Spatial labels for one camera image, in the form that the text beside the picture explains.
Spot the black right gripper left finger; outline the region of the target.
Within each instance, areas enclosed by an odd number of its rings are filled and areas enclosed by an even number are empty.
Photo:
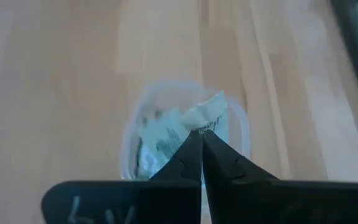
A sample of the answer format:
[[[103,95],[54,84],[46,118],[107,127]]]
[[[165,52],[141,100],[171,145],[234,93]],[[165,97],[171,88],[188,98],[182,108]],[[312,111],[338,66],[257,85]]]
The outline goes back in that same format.
[[[192,131],[149,180],[67,181],[42,197],[46,224],[200,224],[203,140]]]

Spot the pale green Stevia packet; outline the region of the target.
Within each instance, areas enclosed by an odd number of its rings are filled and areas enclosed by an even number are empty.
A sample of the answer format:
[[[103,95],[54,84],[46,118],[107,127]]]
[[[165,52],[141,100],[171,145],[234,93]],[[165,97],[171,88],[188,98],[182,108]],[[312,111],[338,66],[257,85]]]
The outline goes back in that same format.
[[[185,111],[181,120],[187,130],[197,130],[201,133],[212,130],[224,142],[228,143],[228,103],[223,91]]]
[[[180,109],[173,108],[143,115],[137,133],[140,137],[137,178],[145,180],[167,164],[190,132],[184,127]]]

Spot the clear plastic cup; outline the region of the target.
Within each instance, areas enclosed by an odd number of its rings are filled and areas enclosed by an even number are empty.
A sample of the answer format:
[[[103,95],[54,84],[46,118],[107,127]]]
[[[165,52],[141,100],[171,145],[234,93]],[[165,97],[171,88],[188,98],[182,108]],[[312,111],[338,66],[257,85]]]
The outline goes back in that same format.
[[[135,179],[137,153],[139,149],[138,125],[145,115],[155,110],[180,108],[188,110],[193,105],[210,99],[219,90],[193,82],[164,80],[150,84],[140,93],[137,103],[131,108],[131,116],[122,135],[120,153],[120,175],[122,179]],[[225,95],[228,104],[229,136],[228,144],[238,153],[250,158],[250,131],[247,113],[232,96]]]

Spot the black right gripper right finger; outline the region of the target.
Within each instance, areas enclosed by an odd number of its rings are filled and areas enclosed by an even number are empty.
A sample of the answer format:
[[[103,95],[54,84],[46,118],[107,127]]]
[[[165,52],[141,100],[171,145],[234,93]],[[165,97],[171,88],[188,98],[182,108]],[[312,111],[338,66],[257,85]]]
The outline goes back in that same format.
[[[358,183],[280,180],[212,131],[203,172],[213,224],[358,224]]]

